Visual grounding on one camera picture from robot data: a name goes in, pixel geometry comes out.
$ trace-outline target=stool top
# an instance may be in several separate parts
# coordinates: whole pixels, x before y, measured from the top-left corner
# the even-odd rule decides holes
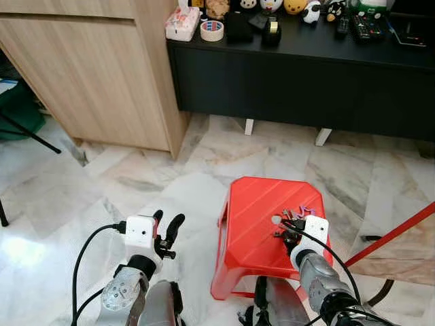
[[[226,254],[253,273],[265,270],[297,279],[282,239],[273,236],[283,230],[271,218],[285,217],[284,209],[303,214],[304,207],[325,218],[321,194],[307,182],[256,177],[234,181],[228,194]]]

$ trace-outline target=wooden cabinet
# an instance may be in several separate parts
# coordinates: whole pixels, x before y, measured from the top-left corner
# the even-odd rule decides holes
[[[17,14],[26,2],[27,12]],[[175,157],[187,117],[177,109],[164,42],[174,1],[47,6],[55,2],[0,0],[1,47],[37,96],[74,139],[160,149]],[[117,16],[110,3],[128,9]]]

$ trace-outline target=marble floor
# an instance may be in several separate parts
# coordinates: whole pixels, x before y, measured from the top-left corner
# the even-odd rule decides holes
[[[178,280],[189,326],[239,325],[249,300],[213,300],[216,219],[230,183],[243,175],[303,180],[324,197],[332,246],[343,260],[367,244],[363,234],[384,235],[435,199],[433,159],[411,140],[333,131],[314,146],[314,128],[193,115],[181,153],[84,143],[75,146],[51,118],[40,130],[63,152],[32,139],[0,141],[0,196],[10,226],[0,229],[0,325],[69,325],[75,258],[97,227],[162,207],[167,218],[186,214],[174,246],[177,259],[159,277]],[[80,298],[99,289],[124,261],[122,237],[107,231],[86,252]],[[355,276],[362,298],[383,280]],[[241,287],[251,287],[252,279]],[[92,325],[96,300],[80,325]],[[397,282],[379,314],[403,326],[432,325],[433,287]]]

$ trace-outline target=tissue box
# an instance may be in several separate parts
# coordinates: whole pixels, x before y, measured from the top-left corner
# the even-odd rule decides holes
[[[164,24],[166,38],[189,42],[195,33],[198,21],[198,7],[189,7],[186,14],[181,12],[180,7],[177,7]]]

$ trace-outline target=red plastic stool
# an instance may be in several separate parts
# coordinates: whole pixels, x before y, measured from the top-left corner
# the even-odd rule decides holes
[[[217,223],[219,247],[211,284],[215,299],[225,300],[231,293],[254,297],[253,293],[232,292],[246,275],[299,280],[282,239],[273,236],[282,229],[272,223],[271,217],[284,217],[284,209],[303,214],[302,206],[325,218],[321,194],[307,182],[243,177],[232,183]],[[324,257],[332,265],[331,254],[324,251]],[[296,292],[301,300],[306,299],[302,287]]]

